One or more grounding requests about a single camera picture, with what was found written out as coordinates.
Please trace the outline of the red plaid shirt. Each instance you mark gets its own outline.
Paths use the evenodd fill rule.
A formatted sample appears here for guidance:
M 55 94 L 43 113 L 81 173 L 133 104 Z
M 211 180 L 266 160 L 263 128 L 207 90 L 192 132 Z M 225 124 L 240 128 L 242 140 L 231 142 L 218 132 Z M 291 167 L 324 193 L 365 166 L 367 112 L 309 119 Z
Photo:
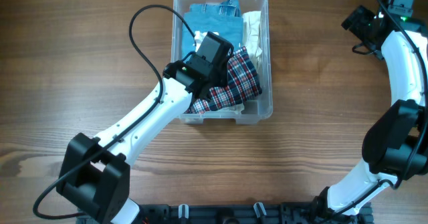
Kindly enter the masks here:
M 209 89 L 207 99 L 198 99 L 185 114 L 203 114 L 243 104 L 262 94 L 259 76 L 246 47 L 233 53 L 227 63 L 226 87 Z

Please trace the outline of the white shirt with green print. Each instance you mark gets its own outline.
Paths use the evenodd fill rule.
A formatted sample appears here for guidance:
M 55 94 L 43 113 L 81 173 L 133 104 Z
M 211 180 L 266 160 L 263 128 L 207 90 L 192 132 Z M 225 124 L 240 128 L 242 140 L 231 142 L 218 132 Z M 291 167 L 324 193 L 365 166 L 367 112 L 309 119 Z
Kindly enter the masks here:
M 224 107 L 222 109 L 220 109 L 220 112 L 232 112 L 235 114 L 241 114 L 242 111 L 245 110 L 245 106 L 243 104 L 237 104 L 234 106 L 230 106 L 230 107 Z

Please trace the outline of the blue denim jeans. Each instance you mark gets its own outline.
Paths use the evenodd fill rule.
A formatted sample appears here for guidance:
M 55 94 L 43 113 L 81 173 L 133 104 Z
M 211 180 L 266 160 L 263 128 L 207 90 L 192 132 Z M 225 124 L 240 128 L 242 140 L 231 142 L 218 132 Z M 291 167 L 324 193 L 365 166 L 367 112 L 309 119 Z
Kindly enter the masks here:
M 197 32 L 203 34 L 211 31 L 229 41 L 234 50 L 243 45 L 243 18 L 239 0 L 192 4 L 183 18 L 195 35 Z

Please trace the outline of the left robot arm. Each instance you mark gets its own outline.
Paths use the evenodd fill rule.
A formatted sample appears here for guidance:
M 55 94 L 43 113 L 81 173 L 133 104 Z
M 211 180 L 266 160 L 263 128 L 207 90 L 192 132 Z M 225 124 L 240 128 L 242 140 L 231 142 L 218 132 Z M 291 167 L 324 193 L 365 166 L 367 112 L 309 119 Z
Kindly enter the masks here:
M 70 140 L 56 191 L 97 223 L 132 223 L 139 206 L 129 199 L 130 170 L 139 154 L 174 118 L 213 87 L 227 84 L 233 45 L 208 32 L 195 52 L 169 63 L 159 83 L 115 125 Z

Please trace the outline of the cream white garment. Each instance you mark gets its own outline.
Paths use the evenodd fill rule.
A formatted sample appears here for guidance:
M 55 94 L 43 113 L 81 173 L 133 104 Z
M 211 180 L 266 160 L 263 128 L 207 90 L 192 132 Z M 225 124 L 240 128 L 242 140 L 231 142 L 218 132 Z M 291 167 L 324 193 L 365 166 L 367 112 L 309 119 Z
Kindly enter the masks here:
M 260 25 L 261 12 L 248 11 L 242 15 L 243 18 L 243 45 L 245 46 L 248 56 L 258 70 L 261 63 L 261 55 L 263 53 L 259 46 L 260 41 Z

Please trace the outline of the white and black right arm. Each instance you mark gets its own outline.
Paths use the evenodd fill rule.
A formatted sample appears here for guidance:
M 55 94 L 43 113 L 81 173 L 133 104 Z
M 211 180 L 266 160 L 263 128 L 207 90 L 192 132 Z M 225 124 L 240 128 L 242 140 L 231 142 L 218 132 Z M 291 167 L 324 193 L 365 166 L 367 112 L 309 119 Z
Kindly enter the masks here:
M 343 22 L 367 48 L 385 60 L 391 107 L 368 130 L 362 158 L 338 183 L 312 201 L 313 223 L 362 222 L 365 205 L 387 188 L 427 174 L 427 32 L 406 13 L 357 7 Z

